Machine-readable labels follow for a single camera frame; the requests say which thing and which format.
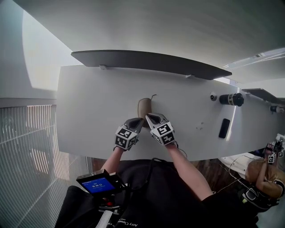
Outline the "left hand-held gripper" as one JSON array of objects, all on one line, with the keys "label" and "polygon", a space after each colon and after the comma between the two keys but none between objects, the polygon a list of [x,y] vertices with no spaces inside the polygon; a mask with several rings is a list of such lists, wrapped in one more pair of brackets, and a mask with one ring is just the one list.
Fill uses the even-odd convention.
[{"label": "left hand-held gripper", "polygon": [[139,133],[144,126],[143,118],[131,118],[125,121],[115,133],[114,146],[129,151],[138,142]]}]

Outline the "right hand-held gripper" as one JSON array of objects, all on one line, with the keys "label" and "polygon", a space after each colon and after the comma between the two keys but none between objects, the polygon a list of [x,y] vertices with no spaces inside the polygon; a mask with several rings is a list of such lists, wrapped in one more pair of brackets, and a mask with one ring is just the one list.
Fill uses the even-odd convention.
[{"label": "right hand-held gripper", "polygon": [[146,115],[146,120],[151,129],[150,133],[158,143],[166,146],[175,141],[174,129],[171,122],[168,122],[163,114],[148,113]]}]

